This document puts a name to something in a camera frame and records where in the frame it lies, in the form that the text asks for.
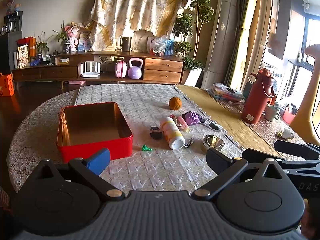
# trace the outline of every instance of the black cylindrical speaker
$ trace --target black cylindrical speaker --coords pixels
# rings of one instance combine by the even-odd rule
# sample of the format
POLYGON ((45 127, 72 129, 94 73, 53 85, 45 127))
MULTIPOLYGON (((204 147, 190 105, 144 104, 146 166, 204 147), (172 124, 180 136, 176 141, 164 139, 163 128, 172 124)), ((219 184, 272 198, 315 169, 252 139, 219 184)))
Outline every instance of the black cylindrical speaker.
POLYGON ((130 51, 131 37, 122 37, 122 51, 130 51))

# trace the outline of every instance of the metal screw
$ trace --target metal screw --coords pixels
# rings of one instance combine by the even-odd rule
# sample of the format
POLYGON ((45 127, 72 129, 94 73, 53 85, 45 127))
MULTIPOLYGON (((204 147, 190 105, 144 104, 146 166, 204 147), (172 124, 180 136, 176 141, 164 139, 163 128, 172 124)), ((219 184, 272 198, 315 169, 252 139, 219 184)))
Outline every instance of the metal screw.
POLYGON ((121 197, 122 196, 122 191, 119 189, 111 189, 107 191, 107 195, 109 197, 121 197))
POLYGON ((198 197, 207 197, 210 195, 210 191, 207 190, 207 189, 204 189, 204 188, 200 188, 200 189, 197 189, 195 191, 195 194, 198 196, 198 197))

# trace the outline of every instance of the bottle with yellow label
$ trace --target bottle with yellow label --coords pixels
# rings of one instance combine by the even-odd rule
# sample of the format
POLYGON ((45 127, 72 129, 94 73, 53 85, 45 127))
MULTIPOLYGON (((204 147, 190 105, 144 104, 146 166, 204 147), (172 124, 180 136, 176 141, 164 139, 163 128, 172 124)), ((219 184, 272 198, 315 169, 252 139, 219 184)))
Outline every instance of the bottle with yellow label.
POLYGON ((172 150, 179 150, 184 146, 185 139, 171 117, 164 118, 160 122, 160 127, 172 150))

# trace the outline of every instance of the red thermos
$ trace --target red thermos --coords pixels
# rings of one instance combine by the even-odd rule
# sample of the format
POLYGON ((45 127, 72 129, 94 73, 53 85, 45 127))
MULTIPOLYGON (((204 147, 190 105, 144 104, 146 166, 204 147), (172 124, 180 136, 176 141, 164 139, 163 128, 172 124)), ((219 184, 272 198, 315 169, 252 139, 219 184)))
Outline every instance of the red thermos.
POLYGON ((272 87, 274 78, 270 71, 262 68, 258 71, 258 75, 254 73, 251 73, 251 75, 257 79, 252 85, 241 118, 247 123, 256 124, 259 122, 267 104, 274 105, 276 95, 272 87))

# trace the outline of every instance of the orange box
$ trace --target orange box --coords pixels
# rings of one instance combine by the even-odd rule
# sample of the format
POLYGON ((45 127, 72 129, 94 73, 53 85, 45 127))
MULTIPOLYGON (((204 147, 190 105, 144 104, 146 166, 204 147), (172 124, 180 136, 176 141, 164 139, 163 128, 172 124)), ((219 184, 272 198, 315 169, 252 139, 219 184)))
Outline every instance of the orange box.
POLYGON ((10 97, 13 94, 14 89, 11 74, 2 75, 2 73, 0 73, 0 97, 10 97))

